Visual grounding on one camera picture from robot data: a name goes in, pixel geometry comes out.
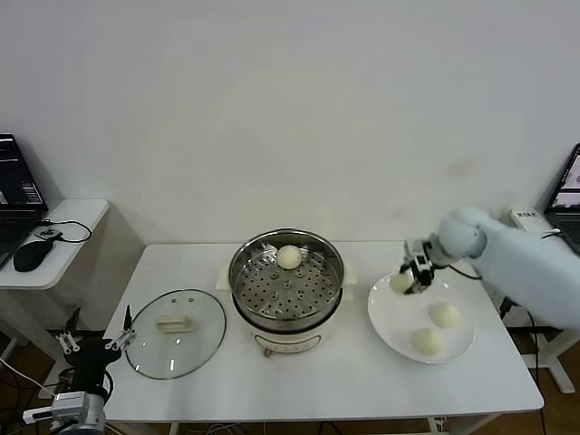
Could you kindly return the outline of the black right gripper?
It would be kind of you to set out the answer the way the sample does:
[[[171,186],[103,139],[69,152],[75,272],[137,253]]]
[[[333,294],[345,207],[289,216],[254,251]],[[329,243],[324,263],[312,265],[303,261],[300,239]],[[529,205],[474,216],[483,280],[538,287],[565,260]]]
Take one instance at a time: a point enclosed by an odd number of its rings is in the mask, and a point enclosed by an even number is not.
[[[448,255],[440,238],[430,234],[421,240],[404,242],[405,273],[411,283],[404,291],[405,295],[420,294],[429,288],[434,279],[434,271],[448,267]]]

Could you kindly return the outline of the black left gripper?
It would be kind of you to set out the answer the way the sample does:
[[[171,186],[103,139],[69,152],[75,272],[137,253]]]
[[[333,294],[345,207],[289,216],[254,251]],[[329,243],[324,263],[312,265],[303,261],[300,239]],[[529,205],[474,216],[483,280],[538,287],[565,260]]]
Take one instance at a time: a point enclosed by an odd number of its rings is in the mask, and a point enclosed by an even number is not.
[[[61,345],[64,359],[72,366],[69,392],[112,394],[114,381],[108,366],[117,362],[135,339],[131,307],[126,306],[121,331],[113,339],[89,337],[76,342],[74,336],[81,308],[78,307],[60,329],[55,339]]]

